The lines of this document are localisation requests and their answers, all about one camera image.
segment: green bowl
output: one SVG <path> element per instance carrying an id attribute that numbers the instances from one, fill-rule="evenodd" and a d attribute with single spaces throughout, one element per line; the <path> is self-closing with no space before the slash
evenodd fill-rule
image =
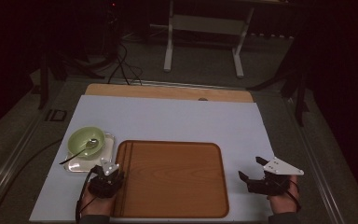
<path id="1" fill-rule="evenodd" d="M 85 150 L 84 152 L 80 153 L 78 157 L 86 159 L 96 155 L 101 151 L 104 145 L 104 132 L 97 127 L 84 127 L 72 133 L 68 140 L 69 152 L 75 155 L 79 151 L 83 150 L 91 138 L 98 140 L 98 146 Z"/>

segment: table leg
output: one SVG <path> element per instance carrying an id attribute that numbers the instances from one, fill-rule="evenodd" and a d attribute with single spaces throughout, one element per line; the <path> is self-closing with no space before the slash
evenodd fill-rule
<path id="1" fill-rule="evenodd" d="M 242 44 L 243 44 L 243 41 L 245 40 L 247 31 L 248 31 L 248 28 L 249 28 L 249 24 L 251 22 L 251 19 L 252 19 L 254 11 L 255 11 L 254 7 L 251 7 L 249 9 L 249 13 L 248 13 L 248 16 L 246 18 L 246 22 L 243 24 L 243 28 L 241 30 L 240 42 L 238 43 L 236 48 L 232 49 L 232 56 L 234 58 L 235 71 L 237 73 L 238 78 L 243 78 L 243 70 L 242 70 L 240 53 L 241 53 Z"/>
<path id="2" fill-rule="evenodd" d="M 165 62 L 164 62 L 164 71 L 165 72 L 171 72 L 172 51 L 173 51 L 172 20 L 173 20 L 173 0 L 171 0 L 171 2 L 170 2 L 170 17 L 168 19 L 168 44 L 167 44 L 167 51 L 165 52 Z"/>

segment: wooden board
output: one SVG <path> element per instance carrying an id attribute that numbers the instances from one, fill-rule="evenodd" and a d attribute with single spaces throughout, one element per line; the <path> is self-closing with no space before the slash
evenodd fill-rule
<path id="1" fill-rule="evenodd" d="M 225 217 L 220 148 L 212 143 L 125 141 L 117 160 L 125 181 L 113 217 Z"/>
<path id="2" fill-rule="evenodd" d="M 105 95 L 120 97 L 143 97 L 173 100 L 199 100 L 252 103 L 248 91 L 212 90 L 185 87 L 127 86 L 112 84 L 90 84 L 86 95 Z"/>

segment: table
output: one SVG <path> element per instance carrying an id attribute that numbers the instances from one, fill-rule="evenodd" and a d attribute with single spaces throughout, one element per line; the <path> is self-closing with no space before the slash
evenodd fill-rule
<path id="1" fill-rule="evenodd" d="M 243 78 L 243 69 L 241 64 L 240 52 L 243 41 L 246 37 L 252 16 L 255 11 L 256 4 L 283 4 L 279 0 L 240 0 L 239 3 L 249 4 L 248 8 L 244 9 L 246 19 L 229 20 L 207 18 L 201 16 L 181 15 L 174 12 L 174 0 L 170 1 L 170 12 L 168 19 L 168 44 L 165 53 L 164 71 L 170 72 L 172 67 L 172 53 L 173 53 L 173 30 L 187 30 L 195 32 L 214 33 L 222 35 L 237 35 L 239 41 L 236 47 L 232 49 L 232 55 L 235 65 L 235 70 L 238 78 Z"/>
<path id="2" fill-rule="evenodd" d="M 58 163 L 66 156 L 65 145 L 70 134 L 87 125 L 99 126 L 114 135 L 114 151 L 120 142 L 128 139 L 214 142 L 222 151 L 229 201 L 226 217 L 112 218 L 112 221 L 231 223 L 266 220 L 271 211 L 265 196 L 248 193 L 238 178 L 238 170 L 251 178 L 261 178 L 263 169 L 255 162 L 255 156 L 268 160 L 273 157 L 263 121 L 252 101 L 246 91 L 91 84 L 77 105 L 30 220 L 74 221 L 76 200 L 86 174 L 67 172 Z"/>

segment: white plate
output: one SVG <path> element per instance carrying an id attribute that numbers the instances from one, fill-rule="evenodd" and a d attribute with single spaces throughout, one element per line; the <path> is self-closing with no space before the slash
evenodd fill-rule
<path id="1" fill-rule="evenodd" d="M 93 160 L 84 160 L 75 157 L 68 161 L 63 168 L 69 172 L 89 172 L 95 165 L 101 165 L 101 159 L 106 161 L 112 161 L 113 144 L 115 143 L 115 137 L 110 134 L 105 134 L 105 142 L 101 154 Z M 72 153 L 68 152 L 66 158 L 72 156 Z"/>

